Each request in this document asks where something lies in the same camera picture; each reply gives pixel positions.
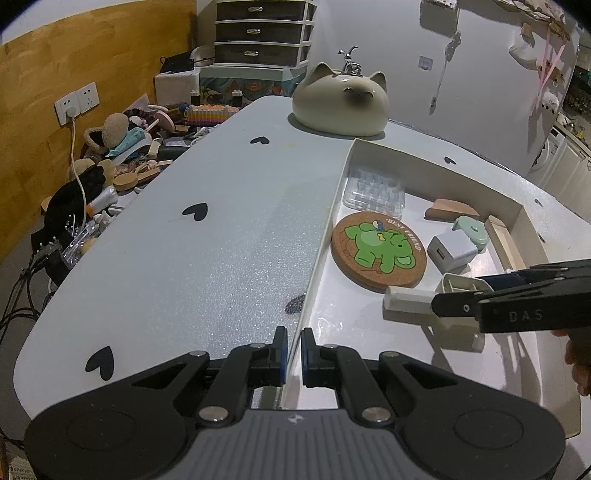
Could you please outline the person right hand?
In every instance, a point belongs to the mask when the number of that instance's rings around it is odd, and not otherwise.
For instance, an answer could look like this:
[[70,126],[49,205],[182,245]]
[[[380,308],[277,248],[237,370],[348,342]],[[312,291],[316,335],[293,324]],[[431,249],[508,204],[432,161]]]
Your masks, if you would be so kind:
[[568,337],[565,363],[572,367],[572,378],[582,397],[590,395],[590,328],[572,330],[552,330],[556,337]]

